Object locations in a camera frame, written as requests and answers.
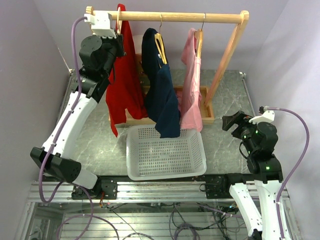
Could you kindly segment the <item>light wooden hanger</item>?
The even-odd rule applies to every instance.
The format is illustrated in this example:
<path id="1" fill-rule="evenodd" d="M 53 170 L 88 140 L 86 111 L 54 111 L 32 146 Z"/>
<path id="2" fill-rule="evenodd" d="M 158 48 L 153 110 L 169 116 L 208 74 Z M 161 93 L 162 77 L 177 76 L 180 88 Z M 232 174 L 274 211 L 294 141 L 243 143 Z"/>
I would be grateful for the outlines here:
<path id="1" fill-rule="evenodd" d="M 122 20 L 120 20 L 120 16 L 121 16 L 121 7 L 117 8 L 117 15 L 116 15 L 116 32 L 118 35 L 121 34 L 122 31 Z"/>

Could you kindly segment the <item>yellow wooden hanger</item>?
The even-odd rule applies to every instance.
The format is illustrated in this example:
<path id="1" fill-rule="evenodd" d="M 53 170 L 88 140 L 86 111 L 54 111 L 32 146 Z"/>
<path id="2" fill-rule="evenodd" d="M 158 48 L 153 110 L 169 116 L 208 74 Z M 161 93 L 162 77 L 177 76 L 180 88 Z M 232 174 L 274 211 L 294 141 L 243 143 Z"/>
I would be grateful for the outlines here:
<path id="1" fill-rule="evenodd" d="M 158 50 L 158 54 L 163 62 L 164 65 L 167 64 L 167 58 L 166 58 L 166 52 L 165 52 L 165 45 L 163 42 L 163 38 L 161 35 L 161 27 L 163 24 L 163 18 L 162 18 L 162 13 L 159 13 L 160 16 L 160 26 L 159 26 L 159 31 L 154 35 L 154 41 L 155 41 L 155 45 L 157 47 Z"/>

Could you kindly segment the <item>red t shirt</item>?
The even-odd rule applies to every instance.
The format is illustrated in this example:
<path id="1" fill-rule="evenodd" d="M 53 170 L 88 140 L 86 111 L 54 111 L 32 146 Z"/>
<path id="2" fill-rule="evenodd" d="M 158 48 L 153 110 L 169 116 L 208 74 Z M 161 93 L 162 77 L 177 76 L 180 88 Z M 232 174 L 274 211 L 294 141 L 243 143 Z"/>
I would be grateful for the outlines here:
<path id="1" fill-rule="evenodd" d="M 142 92 L 136 69 L 136 51 L 129 21 L 122 22 L 121 34 L 126 55 L 116 59 L 114 70 L 109 76 L 110 85 L 107 87 L 105 97 L 110 128 L 116 137 L 118 136 L 116 125 L 127 122 L 126 111 L 137 120 L 148 116 L 144 104 L 145 94 Z"/>

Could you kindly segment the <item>navy blue t shirt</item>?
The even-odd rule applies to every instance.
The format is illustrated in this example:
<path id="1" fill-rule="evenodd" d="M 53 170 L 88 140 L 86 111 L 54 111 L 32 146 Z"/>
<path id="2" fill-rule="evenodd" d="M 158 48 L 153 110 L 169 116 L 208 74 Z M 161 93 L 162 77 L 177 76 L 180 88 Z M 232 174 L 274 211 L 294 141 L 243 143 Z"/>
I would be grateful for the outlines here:
<path id="1" fill-rule="evenodd" d="M 177 138 L 180 136 L 181 116 L 178 98 L 170 67 L 163 62 L 158 50 L 158 41 L 155 39 L 157 33 L 154 28 L 148 28 L 142 37 L 141 66 L 150 85 L 144 106 L 161 138 Z"/>

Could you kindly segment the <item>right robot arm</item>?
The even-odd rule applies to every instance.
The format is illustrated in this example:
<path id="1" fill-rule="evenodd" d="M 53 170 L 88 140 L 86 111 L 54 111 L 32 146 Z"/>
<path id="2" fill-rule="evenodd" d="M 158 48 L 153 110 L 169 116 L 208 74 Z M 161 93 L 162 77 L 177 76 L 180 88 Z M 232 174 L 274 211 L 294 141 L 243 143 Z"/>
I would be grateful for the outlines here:
<path id="1" fill-rule="evenodd" d="M 221 194 L 233 198 L 242 215 L 250 240 L 290 240 L 283 198 L 284 181 L 280 161 L 274 155 L 278 142 L 277 129 L 272 124 L 275 113 L 266 111 L 251 117 L 243 111 L 222 117 L 222 129 L 231 133 L 245 147 L 247 167 L 257 189 L 260 206 L 257 207 L 249 194 L 242 174 L 230 175 L 229 181 L 220 186 Z"/>

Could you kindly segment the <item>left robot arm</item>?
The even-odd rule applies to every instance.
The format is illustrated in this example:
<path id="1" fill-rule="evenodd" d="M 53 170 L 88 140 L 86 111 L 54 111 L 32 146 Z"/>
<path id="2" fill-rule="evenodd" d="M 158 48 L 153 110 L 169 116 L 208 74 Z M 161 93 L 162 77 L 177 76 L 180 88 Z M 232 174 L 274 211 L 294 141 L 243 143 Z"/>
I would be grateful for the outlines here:
<path id="1" fill-rule="evenodd" d="M 38 167 L 59 181 L 84 187 L 85 194 L 96 199 L 102 193 L 98 176 L 71 159 L 74 143 L 84 123 L 100 102 L 110 84 L 109 77 L 118 57 L 125 55 L 123 35 L 114 38 L 88 36 L 81 42 L 80 82 L 75 82 L 60 120 L 42 147 L 34 147 L 30 157 Z"/>

